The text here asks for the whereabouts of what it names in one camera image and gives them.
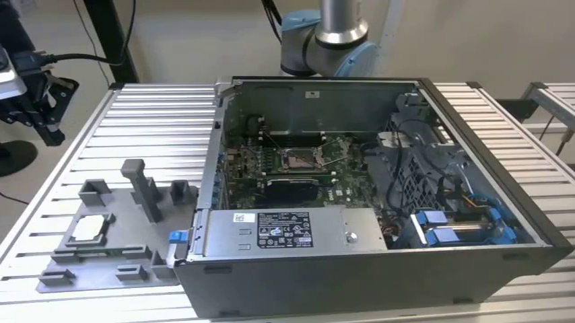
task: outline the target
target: black cable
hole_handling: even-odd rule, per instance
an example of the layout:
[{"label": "black cable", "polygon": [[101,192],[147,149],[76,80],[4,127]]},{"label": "black cable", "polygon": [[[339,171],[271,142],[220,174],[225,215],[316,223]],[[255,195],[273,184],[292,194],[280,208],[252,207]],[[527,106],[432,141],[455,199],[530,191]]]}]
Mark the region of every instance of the black cable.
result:
[{"label": "black cable", "polygon": [[387,191],[386,191],[386,202],[387,202],[387,205],[396,212],[396,214],[399,216],[404,216],[402,208],[396,207],[392,204],[392,202],[391,202],[392,189],[394,189],[395,182],[398,181],[399,171],[400,171],[400,168],[402,168],[402,159],[403,159],[403,146],[402,146],[402,140],[399,138],[399,132],[398,131],[395,131],[395,135],[398,137],[398,158],[395,160],[395,169],[394,169],[394,174],[392,174],[392,181],[391,181],[391,183],[390,183],[390,185],[387,187]]},{"label": "black cable", "polygon": [[443,177],[446,177],[447,180],[450,182],[452,182],[452,180],[450,179],[450,176],[447,175],[447,173],[444,172],[444,170],[436,164],[434,164],[434,162],[431,161],[431,159],[428,157],[428,154],[426,153],[426,148],[422,149],[422,157],[423,157],[423,160],[426,161],[426,163],[430,164],[431,168],[439,173],[439,175],[442,175]]},{"label": "black cable", "polygon": [[276,7],[273,0],[267,0],[265,2],[267,2],[267,6],[268,6],[269,11],[273,14],[273,17],[276,18],[277,24],[281,25],[281,15],[279,14],[279,10],[277,10],[277,7]]},{"label": "black cable", "polygon": [[[451,181],[451,183],[454,184],[454,188],[451,191],[451,193],[448,193],[448,195],[446,195],[446,187],[444,187],[444,180]],[[460,199],[462,196],[464,196],[463,194],[463,190],[460,189],[460,185],[463,184],[463,180],[456,177],[456,176],[442,176],[439,178],[438,181],[438,192],[436,192],[436,201],[440,205],[443,205],[444,207],[447,207],[447,199],[454,199],[454,197],[456,199]]]},{"label": "black cable", "polygon": [[404,121],[399,122],[399,124],[395,128],[399,130],[402,128],[403,124],[407,122],[419,122],[419,123],[423,123],[426,126],[430,126],[430,124],[420,119],[406,119]]},{"label": "black cable", "polygon": [[379,146],[379,141],[368,141],[367,143],[359,144],[359,150],[364,151],[372,148],[376,148]]},{"label": "black cable", "polygon": [[112,66],[121,65],[124,63],[125,57],[128,56],[128,43],[129,39],[132,37],[132,30],[133,30],[133,20],[136,18],[136,0],[132,0],[132,14],[131,14],[131,21],[129,21],[129,27],[128,27],[128,33],[125,34],[124,44],[120,49],[120,57],[117,57],[116,60],[111,60],[108,58],[89,55],[89,54],[61,54],[61,55],[45,55],[45,63],[57,63],[60,61],[65,61],[69,59],[89,59],[92,61],[97,61],[101,63],[105,63]]},{"label": "black cable", "polygon": [[[93,55],[97,55],[96,44],[93,43],[92,36],[89,35],[88,27],[87,27],[87,24],[84,22],[84,17],[81,17],[79,3],[76,2],[76,0],[73,0],[73,7],[76,8],[76,13],[79,14],[79,18],[80,18],[80,22],[81,22],[81,27],[84,27],[84,31],[87,32],[87,36],[88,36],[89,42],[92,43]],[[109,79],[108,79],[108,75],[104,72],[104,68],[101,67],[101,62],[97,62],[97,66],[100,67],[101,75],[104,76],[104,79],[105,79],[105,84],[108,84],[108,87],[109,87]]]},{"label": "black cable", "polygon": [[19,202],[19,203],[21,203],[21,204],[25,204],[25,205],[28,205],[28,204],[29,204],[28,202],[25,202],[25,201],[23,201],[23,200],[20,200],[20,199],[17,199],[17,198],[15,198],[15,197],[11,197],[11,196],[5,195],[3,192],[0,192],[0,196],[1,196],[1,197],[4,197],[5,199],[9,199],[9,200],[12,200],[12,201],[15,201],[15,202]]},{"label": "black cable", "polygon": [[555,153],[555,155],[559,155],[560,154],[560,152],[563,151],[563,148],[566,147],[566,142],[564,141],[562,141],[560,142],[560,144],[559,144],[559,148],[558,148],[558,152]]},{"label": "black cable", "polygon": [[277,27],[273,21],[273,14],[269,10],[268,2],[265,0],[261,0],[261,5],[263,5],[263,11],[265,12],[265,17],[268,18],[271,30],[273,31],[273,35],[276,35],[277,41],[281,44],[281,37],[279,37]]},{"label": "black cable", "polygon": [[550,126],[550,124],[551,124],[551,122],[552,122],[552,120],[554,120],[554,119],[555,119],[555,117],[554,117],[554,116],[551,116],[551,118],[548,118],[548,121],[547,121],[546,127],[543,128],[543,131],[540,132],[539,141],[543,139],[543,136],[546,135],[546,132],[547,132],[548,126]]}]

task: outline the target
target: cable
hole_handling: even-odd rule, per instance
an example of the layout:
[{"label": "cable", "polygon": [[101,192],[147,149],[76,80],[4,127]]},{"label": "cable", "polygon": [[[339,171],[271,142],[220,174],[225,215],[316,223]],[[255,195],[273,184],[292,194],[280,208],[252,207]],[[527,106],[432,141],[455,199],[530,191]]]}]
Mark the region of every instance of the cable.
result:
[{"label": "cable", "polygon": [[462,195],[460,197],[463,197],[463,199],[466,200],[466,202],[472,206],[472,207],[478,207],[478,205],[474,203],[474,201],[470,200],[470,198],[466,195]]},{"label": "cable", "polygon": [[426,163],[430,164],[431,168],[439,173],[439,175],[442,175],[443,177],[446,177],[447,180],[450,182],[452,182],[452,180],[448,178],[447,173],[443,170],[444,168],[448,167],[448,164],[446,165],[446,167],[443,169],[436,164],[434,164],[434,162],[431,161],[431,159],[428,157],[428,154],[426,153],[426,148],[422,149],[422,157],[423,157],[423,160],[426,161]]},{"label": "cable", "polygon": [[496,199],[494,199],[492,197],[490,197],[490,196],[487,196],[484,194],[480,194],[480,193],[475,193],[475,194],[467,195],[467,197],[471,200],[474,198],[479,198],[479,199],[483,199],[483,200],[488,201],[495,206],[495,209],[499,211],[499,213],[502,213],[502,205],[499,204],[499,201]]},{"label": "cable", "polygon": [[273,13],[269,9],[267,0],[261,0],[261,5],[263,5],[263,11],[265,12],[265,17],[268,18],[271,30],[273,31],[273,35],[276,35],[277,41],[281,44],[281,37],[279,37],[276,22],[273,21]]},{"label": "cable", "polygon": [[402,140],[399,138],[399,132],[398,131],[395,131],[395,135],[398,137],[398,159],[395,160],[395,169],[394,169],[394,174],[392,174],[392,181],[391,181],[391,183],[387,187],[387,191],[386,191],[386,202],[387,202],[387,205],[396,212],[396,214],[399,216],[404,216],[402,208],[396,207],[391,202],[392,189],[394,189],[395,182],[398,181],[399,171],[400,171],[400,167],[402,167],[402,159],[403,159],[403,146],[402,146]]},{"label": "cable", "polygon": [[419,122],[419,123],[423,123],[426,126],[430,126],[430,124],[420,119],[406,119],[404,121],[399,122],[399,124],[395,128],[399,130],[406,122]]},{"label": "cable", "polygon": [[15,198],[15,197],[11,197],[11,196],[5,195],[3,192],[0,192],[0,196],[1,196],[1,197],[4,197],[4,198],[5,198],[5,199],[8,199],[8,200],[12,200],[12,201],[15,201],[15,202],[19,202],[19,203],[24,204],[24,205],[28,205],[28,204],[29,204],[28,202],[25,202],[25,201],[23,201],[23,200],[20,200],[20,199],[17,199],[17,198]]},{"label": "cable", "polygon": [[[79,3],[76,2],[76,0],[73,0],[73,7],[76,8],[76,13],[79,14],[79,18],[80,18],[80,22],[81,22],[81,27],[84,27],[84,31],[87,32],[87,36],[88,36],[89,42],[92,43],[93,55],[97,55],[96,44],[93,43],[92,36],[89,35],[87,24],[84,22],[84,17],[81,17]],[[109,87],[109,79],[108,79],[108,75],[104,72],[104,68],[101,67],[101,62],[97,62],[97,66],[100,67],[101,75],[104,76],[104,79],[105,79],[105,84],[108,84],[108,87]]]},{"label": "cable", "polygon": [[563,148],[566,147],[566,142],[564,141],[562,141],[560,142],[560,144],[559,144],[559,148],[558,148],[558,152],[555,153],[555,155],[559,155],[560,154],[560,152],[563,151]]},{"label": "cable", "polygon": [[268,10],[273,14],[273,17],[276,18],[277,24],[281,25],[281,15],[279,14],[279,10],[273,0],[267,0],[265,2],[267,2]]},{"label": "cable", "polygon": [[467,178],[466,172],[463,171],[463,166],[460,167],[456,163],[448,163],[447,166],[444,167],[444,169],[447,169],[450,167],[454,168],[456,172],[459,172],[460,177],[463,177],[463,182],[466,183],[467,190],[470,191],[470,194],[474,194],[475,193],[474,188],[471,186],[471,181]]},{"label": "cable", "polygon": [[540,132],[540,136],[539,136],[539,141],[543,139],[543,136],[546,135],[547,129],[548,129],[548,125],[551,124],[552,120],[555,119],[554,116],[551,116],[551,118],[548,118],[546,127],[543,128],[543,131]]},{"label": "cable", "polygon": [[111,60],[108,58],[89,55],[89,54],[60,54],[60,55],[45,55],[44,56],[45,57],[45,64],[57,63],[60,61],[65,61],[65,60],[71,60],[71,59],[89,59],[92,61],[97,61],[97,62],[105,63],[108,65],[112,65],[112,66],[121,65],[124,63],[125,57],[128,56],[128,43],[129,43],[129,39],[132,37],[135,18],[136,18],[136,0],[132,0],[132,14],[131,14],[128,33],[125,34],[123,47],[120,49],[120,57],[117,57],[116,60]]},{"label": "cable", "polygon": [[372,149],[372,148],[376,148],[379,146],[379,141],[368,141],[367,143],[362,143],[362,144],[359,144],[359,150],[360,151],[364,151],[364,150],[367,150],[367,149]]},{"label": "cable", "polygon": [[[452,190],[447,190],[444,188],[444,180],[451,179],[451,183],[454,184]],[[447,199],[456,199],[459,195],[463,195],[463,190],[460,188],[460,185],[463,184],[463,181],[459,177],[455,177],[454,175],[442,176],[438,181],[438,192],[435,195],[435,199],[440,205],[444,207],[448,207],[447,205]]]}]

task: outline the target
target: floor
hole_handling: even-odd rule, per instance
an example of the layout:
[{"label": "floor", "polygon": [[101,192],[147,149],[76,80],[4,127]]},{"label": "floor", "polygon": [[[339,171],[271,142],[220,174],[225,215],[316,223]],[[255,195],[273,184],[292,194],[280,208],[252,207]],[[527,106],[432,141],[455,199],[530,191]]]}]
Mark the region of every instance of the floor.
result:
[{"label": "floor", "polygon": [[[59,147],[47,147],[41,140],[31,141],[37,148],[37,158],[20,172],[0,177],[0,192],[24,201],[31,201],[53,167],[56,166],[72,140]],[[0,197],[0,241],[24,212],[25,205]]]}]

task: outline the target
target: blue drive bracket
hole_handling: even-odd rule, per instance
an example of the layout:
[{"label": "blue drive bracket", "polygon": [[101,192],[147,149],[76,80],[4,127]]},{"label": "blue drive bracket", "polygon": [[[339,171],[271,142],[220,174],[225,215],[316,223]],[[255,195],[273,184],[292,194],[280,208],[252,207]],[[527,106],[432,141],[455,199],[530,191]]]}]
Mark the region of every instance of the blue drive bracket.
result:
[{"label": "blue drive bracket", "polygon": [[491,244],[516,244],[518,236],[515,231],[504,223],[502,215],[495,208],[488,210],[488,216],[494,221],[495,228],[491,231],[491,237],[487,239],[487,242]]},{"label": "blue drive bracket", "polygon": [[436,226],[450,223],[443,211],[419,211],[415,216],[420,225]]},{"label": "blue drive bracket", "polygon": [[451,228],[430,229],[426,232],[430,247],[448,246],[460,242],[458,234]]},{"label": "blue drive bracket", "polygon": [[187,244],[188,232],[183,230],[169,232],[168,242],[171,244]]}]

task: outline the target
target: metal pole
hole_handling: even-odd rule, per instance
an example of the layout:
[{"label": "metal pole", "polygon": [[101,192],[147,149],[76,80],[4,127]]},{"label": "metal pole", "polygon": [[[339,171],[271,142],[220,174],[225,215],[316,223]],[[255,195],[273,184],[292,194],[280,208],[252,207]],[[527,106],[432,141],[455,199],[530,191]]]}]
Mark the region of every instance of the metal pole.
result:
[{"label": "metal pole", "polygon": [[315,37],[327,46],[354,46],[367,38],[367,22],[360,16],[360,1],[322,0],[322,21]]},{"label": "metal pole", "polygon": [[[112,0],[84,0],[84,5],[87,6],[89,19],[92,20],[105,57],[115,59],[120,57],[124,43],[124,32],[117,18],[115,2]],[[139,83],[132,56],[129,50],[125,50],[128,52],[121,65],[111,65],[109,69],[112,70],[116,82]]]}]

